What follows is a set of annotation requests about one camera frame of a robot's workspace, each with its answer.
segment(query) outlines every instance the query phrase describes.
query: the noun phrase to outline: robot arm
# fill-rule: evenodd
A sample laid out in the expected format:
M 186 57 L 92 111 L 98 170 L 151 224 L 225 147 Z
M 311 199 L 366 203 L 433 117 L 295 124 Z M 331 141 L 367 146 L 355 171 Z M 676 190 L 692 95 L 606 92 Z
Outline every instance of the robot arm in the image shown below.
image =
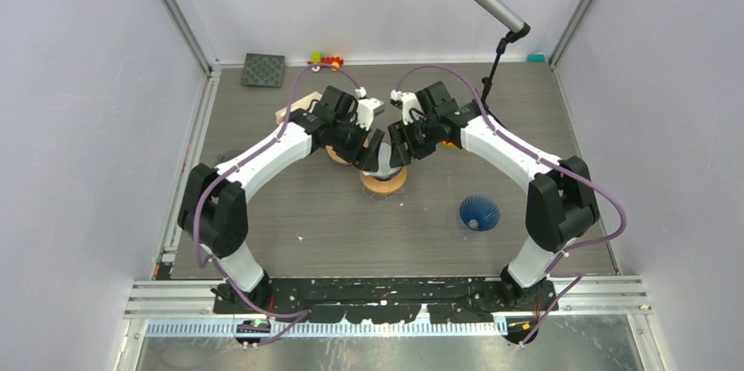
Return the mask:
M 199 164 L 191 170 L 178 224 L 193 238 L 197 203 L 207 186 L 276 139 L 273 145 L 228 175 L 214 189 L 200 217 L 201 247 L 214 256 L 219 266 L 253 302 L 262 304 L 269 289 L 268 275 L 246 243 L 247 203 L 251 197 L 286 167 L 326 145 L 333 146 L 341 158 L 359 169 L 377 170 L 383 133 L 376 130 L 369 145 L 364 147 L 363 143 L 374 116 L 382 111 L 383 103 L 367 98 L 364 89 L 358 89 L 357 94 L 361 100 L 329 86 L 309 110 L 297 109 L 290 113 L 290 121 L 281 136 L 278 136 L 280 126 L 234 159 L 215 168 Z
M 394 147 L 391 165 L 407 165 L 413 159 L 423 159 L 436 150 L 438 143 L 447 140 L 484 158 L 527 193 L 525 225 L 529 237 L 517 257 L 502 271 L 500 292 L 505 303 L 515 303 L 531 295 L 545 280 L 547 269 L 558 253 L 599 220 L 591 189 L 537 163 L 496 135 L 475 101 L 458 106 L 442 82 L 415 95 L 394 90 L 390 99 L 403 108 L 403 119 L 388 128 Z M 415 108 L 414 113 L 420 111 L 420 115 L 412 116 L 404 108 L 406 102 Z M 590 178 L 589 169 L 578 157 L 562 161 L 509 132 L 491 115 L 489 119 L 497 131 L 541 159 Z

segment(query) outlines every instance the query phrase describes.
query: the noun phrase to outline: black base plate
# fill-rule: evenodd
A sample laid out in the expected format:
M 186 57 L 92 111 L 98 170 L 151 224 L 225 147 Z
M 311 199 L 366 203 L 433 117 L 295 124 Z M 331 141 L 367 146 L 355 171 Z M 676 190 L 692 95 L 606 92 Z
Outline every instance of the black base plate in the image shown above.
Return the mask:
M 273 296 L 263 308 L 277 313 L 310 310 L 307 321 L 312 323 L 339 323 L 343 318 L 353 324 L 365 319 L 375 324 L 409 323 L 422 304 L 426 304 L 433 324 L 485 323 L 493 321 L 491 312 L 525 311 L 529 316 L 538 305 L 545 310 L 555 293 L 553 283 L 543 281 L 528 299 L 504 305 L 498 294 L 498 281 L 482 277 L 272 279 L 269 284 Z M 227 290 L 225 285 L 218 288 L 222 294 Z M 215 297 L 216 314 L 253 312 L 235 297 L 221 298 Z

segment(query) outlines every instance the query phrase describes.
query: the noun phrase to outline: white wall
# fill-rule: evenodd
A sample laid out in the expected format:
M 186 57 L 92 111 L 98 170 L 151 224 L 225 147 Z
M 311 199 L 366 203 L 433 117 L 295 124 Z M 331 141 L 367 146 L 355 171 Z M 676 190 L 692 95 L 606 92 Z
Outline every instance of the white wall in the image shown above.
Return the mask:
M 681 370 L 744 358 L 742 25 L 744 0 L 597 0 L 558 70 L 592 175 L 628 210 L 620 263 Z
M 507 57 L 553 52 L 579 0 L 503 0 L 533 28 Z M 179 0 L 222 63 L 310 52 L 353 61 L 492 60 L 506 28 L 471 0 Z
M 0 25 L 0 369 L 111 369 L 203 73 L 160 0 L 0 0 Z

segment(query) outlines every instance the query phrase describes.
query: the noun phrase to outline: metal floor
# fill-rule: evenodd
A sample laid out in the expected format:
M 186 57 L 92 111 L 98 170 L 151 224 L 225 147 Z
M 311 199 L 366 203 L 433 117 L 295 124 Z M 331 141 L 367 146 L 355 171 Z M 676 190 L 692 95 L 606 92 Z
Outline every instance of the metal floor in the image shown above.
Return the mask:
M 344 67 L 369 95 L 388 101 L 390 91 L 410 65 Z M 455 64 L 480 89 L 488 64 Z M 206 133 L 202 162 L 214 165 L 220 153 L 248 149 L 276 128 L 275 112 L 286 106 L 300 68 L 287 68 L 280 89 L 240 86 L 240 69 L 224 69 Z M 546 63 L 504 63 L 490 95 L 495 115 L 521 138 L 549 153 L 576 153 L 566 110 Z M 472 99 L 455 77 L 419 70 L 403 86 L 416 91 L 442 80 L 459 104 Z M 304 75 L 297 98 L 333 85 L 353 93 L 340 73 Z M 400 111 L 386 104 L 374 126 L 386 131 Z M 526 195 L 486 161 L 457 149 L 440 147 L 411 164 L 408 180 L 395 195 L 380 201 L 365 194 L 359 172 L 331 161 L 325 151 L 295 163 L 267 183 L 248 204 L 248 244 L 255 259 L 277 277 L 498 275 L 526 238 Z M 497 227 L 473 232 L 460 223 L 458 209 L 469 195 L 491 197 L 501 210 Z M 600 236 L 599 226 L 584 238 Z M 606 245 L 571 253 L 557 272 L 614 274 Z M 183 234 L 172 271 L 174 278 L 219 277 L 194 259 L 193 243 Z
M 643 365 L 626 316 L 549 317 L 524 350 L 500 337 L 283 339 L 243 351 L 235 339 L 147 338 L 139 371 L 405 369 L 636 371 Z

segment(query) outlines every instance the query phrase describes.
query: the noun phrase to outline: purple cable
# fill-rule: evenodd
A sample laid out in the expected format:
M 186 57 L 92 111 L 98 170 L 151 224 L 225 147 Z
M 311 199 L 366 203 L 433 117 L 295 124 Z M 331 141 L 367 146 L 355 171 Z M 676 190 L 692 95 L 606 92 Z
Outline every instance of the purple cable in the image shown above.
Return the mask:
M 530 332 L 529 332 L 529 333 L 527 333 L 527 335 L 526 335 L 526 336 L 525 336 L 525 338 L 524 338 L 524 339 L 522 340 L 522 342 L 520 342 L 520 343 L 519 343 L 519 345 L 520 345 L 520 346 L 522 346 L 522 347 L 524 348 L 524 346 L 525 346 L 524 344 L 525 344 L 525 343 L 526 343 L 526 342 L 527 342 L 528 340 L 530 340 L 530 339 L 532 339 L 532 338 L 533 338 L 533 335 L 534 335 L 534 334 L 535 334 L 535 333 L 537 332 L 537 329 L 538 329 L 538 328 L 540 328 L 540 325 L 542 325 L 542 323 L 543 323 L 543 322 L 545 321 L 545 319 L 547 318 L 547 315 L 548 315 L 548 314 L 550 313 L 550 311 L 552 311 L 552 310 L 553 310 L 553 308 L 555 308 L 555 306 L 556 306 L 556 305 L 558 304 L 558 300 L 559 300 L 559 299 L 561 299 L 561 296 L 564 296 L 564 295 L 566 295 L 566 293 L 567 293 L 567 292 L 569 292 L 569 291 L 570 291 L 570 290 L 571 290 L 571 289 L 572 289 L 573 287 L 575 287 L 575 286 L 576 286 L 576 284 L 577 284 L 577 283 L 579 283 L 579 281 L 581 281 L 581 280 L 582 280 L 582 278 L 583 278 L 583 274 L 581 274 L 581 273 L 577 273 L 577 274 L 576 274 L 576 279 L 575 279 L 575 280 L 574 280 L 573 282 L 571 282 L 571 283 L 570 283 L 570 284 L 569 284 L 569 285 L 568 285 L 568 286 L 567 286 L 566 288 L 564 288 L 564 289 L 563 289 L 563 290 L 561 291 L 561 293 L 559 293 L 559 294 L 558 294 L 558 296 L 556 296 L 556 297 L 555 297 L 555 298 L 553 299 L 553 302 L 552 302 L 552 303 L 550 303 L 550 305 L 548 305 L 547 309 L 545 310 L 545 314 L 543 314 L 543 315 L 542 315 L 542 317 L 540 317 L 540 319 L 539 319 L 539 320 L 537 321 L 537 323 L 536 323 L 536 324 L 535 324 L 535 325 L 533 326 L 532 330 L 530 330 Z
M 579 243 L 576 243 L 576 244 L 574 244 L 572 246 L 568 246 L 568 247 L 563 248 L 563 250 L 558 255 L 556 255 L 555 258 L 553 259 L 553 261 L 547 266 L 547 269 L 546 269 L 546 273 L 547 274 L 550 274 L 550 272 L 553 271 L 553 269 L 555 268 L 555 266 L 558 265 L 558 262 L 561 261 L 561 259 L 563 257 L 565 257 L 566 255 L 568 255 L 569 252 L 571 252 L 573 250 L 576 250 L 577 248 L 581 248 L 583 246 L 591 246 L 591 245 L 600 244 L 600 243 L 603 243 L 603 242 L 610 242 L 613 239 L 616 239 L 617 237 L 619 237 L 620 235 L 622 235 L 622 233 L 626 230 L 626 227 L 627 227 L 627 215 L 626 215 L 626 211 L 620 205 L 620 203 L 618 202 L 618 200 L 612 194 L 610 194 L 609 191 L 607 191 L 606 189 L 602 188 L 599 185 L 596 185 L 596 183 L 594 183 L 594 182 L 592 182 L 590 180 L 587 180 L 586 178 L 580 176 L 579 174 L 576 174 L 576 173 L 574 173 L 572 171 L 569 171 L 569 170 L 567 170 L 566 168 L 564 168 L 564 167 L 562 167 L 560 165 L 556 165 L 556 164 L 554 164 L 551 161 L 547 161 L 545 159 L 542 159 L 538 154 L 536 154 L 532 150 L 528 149 L 527 147 L 522 146 L 521 144 L 519 144 L 518 141 L 516 141 L 516 140 L 512 139 L 511 137 L 507 136 L 506 134 L 502 133 L 500 130 L 497 130 L 497 128 L 493 125 L 493 123 L 491 123 L 489 121 L 488 112 L 485 110 L 485 107 L 483 106 L 483 103 L 481 102 L 481 98 L 478 96 L 478 91 L 476 90 L 476 88 L 473 87 L 472 84 L 470 84 L 470 82 L 468 81 L 468 79 L 466 79 L 462 74 L 460 74 L 459 72 L 457 72 L 453 68 L 449 68 L 447 66 L 441 66 L 441 65 L 426 65 L 426 66 L 419 66 L 419 67 L 416 67 L 416 68 L 412 68 L 411 70 L 408 71 L 408 73 L 406 73 L 403 76 L 403 78 L 400 79 L 400 82 L 397 83 L 396 90 L 400 90 L 400 87 L 403 84 L 403 81 L 405 80 L 406 77 L 408 77 L 414 71 L 420 70 L 421 68 L 438 68 L 440 70 L 445 70 L 445 71 L 448 71 L 448 72 L 452 73 L 453 75 L 456 75 L 460 80 L 462 80 L 463 83 L 465 83 L 466 86 L 468 86 L 468 89 L 470 89 L 470 93 L 473 94 L 473 99 L 476 101 L 476 103 L 478 105 L 478 110 L 480 110 L 480 112 L 481 112 L 481 116 L 483 117 L 483 121 L 485 121 L 486 125 L 499 138 L 503 139 L 504 141 L 506 141 L 510 145 L 514 146 L 514 148 L 518 149 L 521 153 L 524 153 L 527 156 L 533 158 L 535 161 L 539 162 L 540 164 L 545 165 L 546 167 L 552 168 L 552 169 L 554 169 L 554 170 L 560 172 L 561 174 L 564 174 L 564 175 L 566 175 L 566 176 L 568 176 L 570 178 L 573 178 L 574 180 L 580 182 L 581 184 L 584 184 L 587 187 L 589 187 L 590 189 L 596 191 L 602 197 L 604 197 L 608 202 L 610 202 L 612 204 L 612 206 L 615 208 L 615 210 L 618 211 L 618 215 L 620 216 L 620 225 L 618 226 L 618 230 L 617 231 L 611 233 L 610 235 L 604 236 L 604 237 L 590 239 L 588 241 L 579 242 Z M 540 325 L 543 323 L 543 321 L 545 320 L 545 318 L 547 318 L 547 315 L 550 314 L 550 311 L 558 303 L 558 300 L 561 299 L 562 296 L 566 295 L 566 292 L 568 292 L 569 290 L 571 290 L 571 288 L 573 288 L 574 286 L 576 286 L 576 284 L 579 283 L 579 281 L 581 281 L 581 279 L 583 277 L 583 274 L 577 273 L 577 274 L 574 274 L 574 276 L 576 277 L 576 279 L 569 286 L 567 286 L 566 289 L 564 289 L 563 291 L 561 291 L 561 293 L 558 294 L 558 296 L 555 297 L 555 299 L 553 300 L 553 302 L 550 304 L 550 306 L 545 311 L 545 314 L 543 314 L 543 316 L 540 318 L 540 320 L 537 322 L 537 324 L 533 327 L 533 329 L 529 333 L 527 333 L 527 336 L 525 337 L 525 340 L 529 340 L 535 334 L 535 332 L 537 332 L 537 329 L 540 328 Z
M 282 126 L 279 128 L 279 132 L 276 134 L 276 136 L 272 140 L 270 140 L 267 144 L 263 145 L 261 148 L 259 148 L 255 152 L 248 155 L 244 160 L 238 162 L 237 165 L 235 165 L 234 167 L 230 169 L 227 169 L 223 174 L 220 174 L 217 177 L 217 179 L 212 181 L 210 185 L 207 186 L 207 188 L 204 190 L 204 193 L 202 193 L 202 196 L 199 197 L 199 201 L 197 203 L 197 209 L 196 211 L 194 211 L 194 231 L 193 231 L 194 252 L 196 253 L 197 265 L 199 266 L 199 268 L 205 268 L 207 265 L 207 261 L 209 259 L 209 256 L 206 259 L 202 259 L 202 250 L 201 250 L 201 247 L 199 246 L 199 242 L 201 241 L 199 237 L 199 230 L 201 226 L 202 209 L 204 208 L 204 203 L 206 203 L 211 192 L 214 191 L 214 189 L 225 178 L 227 178 L 230 174 L 240 169 L 240 167 L 245 166 L 248 162 L 252 161 L 259 154 L 266 152 L 270 147 L 274 145 L 274 143 L 276 143 L 284 135 L 284 130 L 287 129 L 287 124 L 290 121 L 290 110 L 292 109 L 292 104 L 295 102 L 295 92 L 297 91 L 297 84 L 299 83 L 300 77 L 302 77 L 304 72 L 311 69 L 313 66 L 335 68 L 339 70 L 343 75 L 348 77 L 348 79 L 352 81 L 352 83 L 354 84 L 354 86 L 356 86 L 357 89 L 360 88 L 359 83 L 349 73 L 342 70 L 341 68 L 332 66 L 331 64 L 325 64 L 324 62 L 316 62 L 314 64 L 310 64 L 307 67 L 303 68 L 302 71 L 300 71 L 300 73 L 295 78 L 295 82 L 292 83 L 292 91 L 290 92 L 290 102 L 287 104 L 287 110 L 284 112 L 284 120 L 282 121 Z

